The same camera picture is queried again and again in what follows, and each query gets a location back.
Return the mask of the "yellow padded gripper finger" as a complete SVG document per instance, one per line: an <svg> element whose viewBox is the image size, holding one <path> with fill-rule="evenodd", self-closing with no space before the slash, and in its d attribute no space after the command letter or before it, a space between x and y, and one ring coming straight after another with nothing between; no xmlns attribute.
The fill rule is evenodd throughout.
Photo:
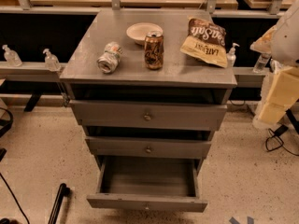
<svg viewBox="0 0 299 224"><path fill-rule="evenodd" d="M258 104L257 119L265 124L276 124L283 118L285 113L286 109L283 106L260 103Z"/></svg>
<svg viewBox="0 0 299 224"><path fill-rule="evenodd" d="M266 101L292 107L299 99L299 68L288 67L274 75Z"/></svg>

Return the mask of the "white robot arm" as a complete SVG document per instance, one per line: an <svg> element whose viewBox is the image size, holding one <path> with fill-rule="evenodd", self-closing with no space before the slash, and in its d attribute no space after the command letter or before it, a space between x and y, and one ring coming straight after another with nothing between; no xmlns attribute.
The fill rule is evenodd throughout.
<svg viewBox="0 0 299 224"><path fill-rule="evenodd" d="M279 122L299 99L299 0L277 24L250 45L250 49L270 54L283 67L263 85L257 120L268 125Z"/></svg>

